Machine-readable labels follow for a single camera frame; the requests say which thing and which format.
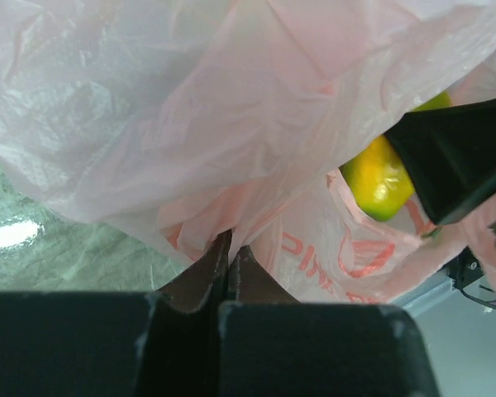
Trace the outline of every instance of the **crumpled plastic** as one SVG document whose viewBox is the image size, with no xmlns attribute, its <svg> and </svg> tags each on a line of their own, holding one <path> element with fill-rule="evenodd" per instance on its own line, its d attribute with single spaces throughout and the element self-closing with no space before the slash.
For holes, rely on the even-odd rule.
<svg viewBox="0 0 496 397">
<path fill-rule="evenodd" d="M 334 170 L 495 49 L 496 0 L 2 0 L 0 165 L 183 263 L 232 229 L 296 296 L 390 300 L 463 241 L 408 275 L 434 246 L 364 227 Z"/>
</svg>

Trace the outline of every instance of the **black cable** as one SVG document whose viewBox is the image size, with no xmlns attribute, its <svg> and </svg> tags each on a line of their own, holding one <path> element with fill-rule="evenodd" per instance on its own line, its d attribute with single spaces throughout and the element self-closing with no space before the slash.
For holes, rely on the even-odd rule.
<svg viewBox="0 0 496 397">
<path fill-rule="evenodd" d="M 478 285 L 479 288 L 484 289 L 485 291 L 492 292 L 493 294 L 496 294 L 496 291 L 493 289 L 490 289 L 489 287 L 485 287 L 484 285 Z"/>
<path fill-rule="evenodd" d="M 466 266 L 465 265 L 460 265 L 460 268 L 457 272 L 457 284 L 460 285 L 460 280 L 462 279 L 463 277 L 463 273 L 465 272 L 466 270 Z M 490 302 L 487 302 L 486 300 L 482 300 L 482 299 L 479 299 L 479 298 L 476 298 L 475 296 L 472 296 L 470 294 L 467 294 L 465 292 L 465 288 L 458 288 L 458 290 L 461 292 L 461 294 L 463 296 L 465 296 L 466 298 L 472 300 L 473 302 L 476 302 L 477 304 L 481 304 L 482 306 L 485 306 L 485 308 L 490 308 L 492 310 L 496 310 L 496 304 L 492 304 Z"/>
<path fill-rule="evenodd" d="M 467 294 L 464 289 L 460 289 L 460 292 L 463 294 L 463 296 L 465 296 L 466 298 L 468 298 L 470 300 L 473 300 L 477 304 L 481 304 L 481 305 L 485 306 L 486 308 L 491 308 L 492 310 L 496 310 L 496 304 L 491 304 L 490 302 L 487 302 L 485 300 L 471 296 L 471 295 Z"/>
</svg>

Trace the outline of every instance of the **gray surface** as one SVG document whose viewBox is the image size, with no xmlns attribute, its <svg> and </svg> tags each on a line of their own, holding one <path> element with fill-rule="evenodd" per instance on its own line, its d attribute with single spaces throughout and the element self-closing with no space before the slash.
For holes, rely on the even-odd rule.
<svg viewBox="0 0 496 397">
<path fill-rule="evenodd" d="M 182 269 L 112 227 L 57 218 L 0 171 L 0 289 L 151 290 Z"/>
<path fill-rule="evenodd" d="M 455 292 L 417 316 L 443 397 L 496 397 L 496 312 Z"/>
</svg>

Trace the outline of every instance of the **plastic bag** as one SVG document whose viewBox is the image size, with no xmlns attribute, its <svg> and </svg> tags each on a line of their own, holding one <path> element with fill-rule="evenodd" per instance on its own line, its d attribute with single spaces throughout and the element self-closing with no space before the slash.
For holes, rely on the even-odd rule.
<svg viewBox="0 0 496 397">
<path fill-rule="evenodd" d="M 420 239 L 364 227 L 327 176 L 495 49 L 496 0 L 3 0 L 0 164 L 65 217 L 187 264 L 233 229 L 231 256 L 253 243 L 297 296 L 386 300 L 462 242 L 410 266 Z M 297 277 L 286 236 L 316 247 L 333 293 Z M 387 249 L 381 278 L 353 277 Z"/>
</svg>

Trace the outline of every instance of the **black plastic part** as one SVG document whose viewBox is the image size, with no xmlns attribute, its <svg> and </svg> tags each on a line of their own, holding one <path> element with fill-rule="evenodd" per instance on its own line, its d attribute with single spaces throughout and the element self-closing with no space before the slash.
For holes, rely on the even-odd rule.
<svg viewBox="0 0 496 397">
<path fill-rule="evenodd" d="M 468 287 L 484 275 L 481 264 L 469 248 L 465 248 L 444 267 L 448 269 L 448 276 L 453 279 L 453 287 L 459 290 Z"/>
<path fill-rule="evenodd" d="M 154 294 L 0 294 L 0 397 L 135 395 Z"/>
<path fill-rule="evenodd" d="M 407 113 L 386 137 L 436 225 L 459 222 L 496 193 L 496 99 Z"/>
<path fill-rule="evenodd" d="M 221 396 L 438 396 L 415 322 L 389 306 L 221 306 Z"/>
<path fill-rule="evenodd" d="M 176 395 L 216 395 L 218 306 L 227 292 L 231 233 L 159 290 L 169 296 L 150 327 L 138 395 L 158 395 L 155 385 L 175 384 Z"/>
</svg>

